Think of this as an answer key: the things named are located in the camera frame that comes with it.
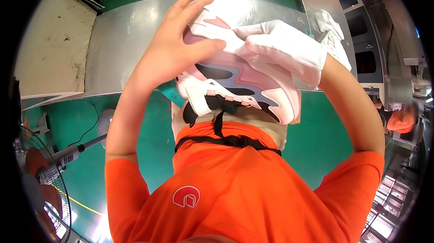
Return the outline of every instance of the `gloved hand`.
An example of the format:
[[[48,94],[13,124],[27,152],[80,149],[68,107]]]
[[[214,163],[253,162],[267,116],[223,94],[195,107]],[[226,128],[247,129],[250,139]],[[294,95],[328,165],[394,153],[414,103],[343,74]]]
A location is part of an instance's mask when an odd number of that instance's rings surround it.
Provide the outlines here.
[[[246,39],[237,55],[264,55],[284,67],[312,88],[319,85],[327,47],[280,20],[233,29]]]

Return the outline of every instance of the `fan blade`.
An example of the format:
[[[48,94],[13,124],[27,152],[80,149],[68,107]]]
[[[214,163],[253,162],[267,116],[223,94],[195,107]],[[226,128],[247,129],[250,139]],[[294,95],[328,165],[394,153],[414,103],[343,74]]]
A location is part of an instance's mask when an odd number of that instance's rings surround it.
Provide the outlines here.
[[[51,203],[51,205],[57,210],[59,217],[62,219],[62,198],[60,197],[59,191],[49,184],[42,184],[41,189],[45,201]]]
[[[38,218],[41,221],[42,226],[44,226],[46,231],[51,235],[51,238],[60,241],[60,238],[56,234],[56,228],[54,227],[51,218],[48,216],[48,213],[45,212],[45,210],[38,211]]]
[[[48,169],[48,163],[44,159],[42,154],[39,152],[39,150],[36,149],[35,147],[32,147],[27,151],[25,170],[27,173],[30,173],[31,175],[35,176],[36,172],[40,168]]]

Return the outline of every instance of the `fan stand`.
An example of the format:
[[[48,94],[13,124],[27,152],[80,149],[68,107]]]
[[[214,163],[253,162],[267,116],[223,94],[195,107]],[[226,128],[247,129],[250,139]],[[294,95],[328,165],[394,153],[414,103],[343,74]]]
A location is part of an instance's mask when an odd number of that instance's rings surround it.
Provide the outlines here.
[[[62,171],[67,164],[71,163],[74,160],[77,160],[80,153],[84,152],[86,149],[89,149],[90,147],[98,143],[101,143],[104,149],[106,148],[107,133],[109,131],[109,126],[114,113],[114,109],[106,109],[101,113],[98,119],[98,124],[96,126],[98,134],[97,138],[94,138],[86,143],[79,145],[72,144],[67,148],[58,151],[57,153],[52,155],[54,163],[57,164],[57,168],[59,169],[59,171]]]

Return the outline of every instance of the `shoe upper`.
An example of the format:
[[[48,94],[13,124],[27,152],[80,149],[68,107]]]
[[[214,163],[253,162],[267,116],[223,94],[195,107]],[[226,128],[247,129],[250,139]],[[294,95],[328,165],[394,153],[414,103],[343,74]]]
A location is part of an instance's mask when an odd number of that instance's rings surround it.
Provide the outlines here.
[[[225,40],[226,48],[177,77],[179,94],[189,100],[184,111],[187,123],[194,123],[197,116],[222,107],[252,106],[283,125],[298,115],[298,96],[291,76],[280,75],[279,78],[285,80],[277,82],[274,72],[278,69],[267,63],[260,67],[266,69],[266,73],[251,67],[248,61],[236,55],[244,41],[222,19],[204,10],[188,24],[184,42],[193,44],[206,38]]]

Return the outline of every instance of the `shirt sleeve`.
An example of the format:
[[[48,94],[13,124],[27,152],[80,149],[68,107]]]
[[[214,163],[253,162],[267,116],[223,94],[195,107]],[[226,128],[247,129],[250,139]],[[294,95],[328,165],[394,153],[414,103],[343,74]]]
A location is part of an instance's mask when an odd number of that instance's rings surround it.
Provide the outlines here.
[[[380,185],[384,158],[377,152],[355,153],[324,176],[314,190],[346,235],[357,242]]]
[[[138,167],[125,159],[106,163],[108,224],[114,243],[127,242],[138,215],[149,197]]]

